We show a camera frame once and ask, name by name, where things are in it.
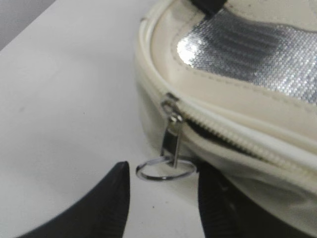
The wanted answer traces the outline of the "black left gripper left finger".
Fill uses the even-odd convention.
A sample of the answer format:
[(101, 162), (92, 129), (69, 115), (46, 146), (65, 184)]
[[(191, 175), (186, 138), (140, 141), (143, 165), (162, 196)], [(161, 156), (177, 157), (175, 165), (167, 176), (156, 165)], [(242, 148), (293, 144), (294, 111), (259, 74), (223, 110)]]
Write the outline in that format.
[(84, 197), (24, 238), (121, 238), (130, 205), (128, 162), (119, 162)]

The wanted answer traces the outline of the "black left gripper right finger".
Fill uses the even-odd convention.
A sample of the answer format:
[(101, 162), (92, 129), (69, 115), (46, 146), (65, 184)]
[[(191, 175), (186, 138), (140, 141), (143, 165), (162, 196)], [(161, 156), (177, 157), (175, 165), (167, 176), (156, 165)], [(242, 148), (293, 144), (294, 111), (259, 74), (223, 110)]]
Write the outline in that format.
[(248, 238), (232, 189), (224, 176), (206, 163), (199, 167), (198, 207), (206, 238)]

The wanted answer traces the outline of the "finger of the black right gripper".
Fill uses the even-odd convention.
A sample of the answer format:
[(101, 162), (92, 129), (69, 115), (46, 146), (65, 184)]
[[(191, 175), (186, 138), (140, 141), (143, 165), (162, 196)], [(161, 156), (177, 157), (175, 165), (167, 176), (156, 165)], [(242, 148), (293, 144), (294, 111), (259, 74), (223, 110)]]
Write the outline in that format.
[(223, 9), (227, 0), (203, 0), (202, 10), (209, 15), (214, 15)]

